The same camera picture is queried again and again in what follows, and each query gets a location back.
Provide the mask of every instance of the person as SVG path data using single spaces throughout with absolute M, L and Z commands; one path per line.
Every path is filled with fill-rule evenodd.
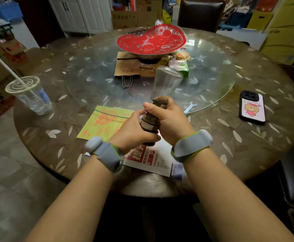
M 171 98 L 167 109 L 151 103 L 143 106 L 145 110 L 135 111 L 109 140 L 123 154 L 142 143 L 160 140 L 157 134 L 140 127 L 139 116 L 145 111 L 160 119 L 161 136 L 172 146 L 195 133 Z M 285 225 L 210 148 L 185 161 L 184 168 L 218 241 L 294 241 Z M 47 209 L 26 241 L 93 241 L 112 182 L 113 173 L 93 156 Z

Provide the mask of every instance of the yellow flyer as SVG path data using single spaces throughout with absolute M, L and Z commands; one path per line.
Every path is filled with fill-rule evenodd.
M 103 138 L 103 141 L 108 141 L 118 132 L 120 127 L 126 121 L 126 118 L 121 118 L 121 116 L 130 117 L 133 113 L 133 110 L 104 106 L 97 106 L 95 109 L 104 112 L 105 114 L 94 111 L 78 134 L 77 138 L 89 140 L 94 136 L 100 136 Z

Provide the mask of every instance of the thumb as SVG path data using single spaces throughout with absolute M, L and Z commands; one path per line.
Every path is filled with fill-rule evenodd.
M 158 142 L 161 140 L 161 136 L 159 136 L 158 134 L 156 133 L 151 133 L 151 132 L 144 132 L 144 142 Z
M 160 120 L 163 120 L 166 118 L 165 109 L 162 109 L 161 107 L 158 107 L 156 105 L 153 105 L 147 102 L 145 102 L 143 106 L 148 113 L 153 114 L 154 116 L 158 117 Z

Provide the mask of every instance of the person's left arm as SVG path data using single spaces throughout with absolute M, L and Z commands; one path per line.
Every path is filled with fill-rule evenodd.
M 145 132 L 135 111 L 108 142 L 126 154 L 144 142 L 157 142 L 157 134 Z M 26 241 L 93 241 L 113 173 L 93 156 L 66 186 L 30 232 Z

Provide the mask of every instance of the fingernail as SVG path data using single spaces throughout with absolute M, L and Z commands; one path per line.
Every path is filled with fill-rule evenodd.
M 144 108 L 148 108 L 149 107 L 149 105 L 150 105 L 150 103 L 147 103 L 147 102 L 144 102 Z

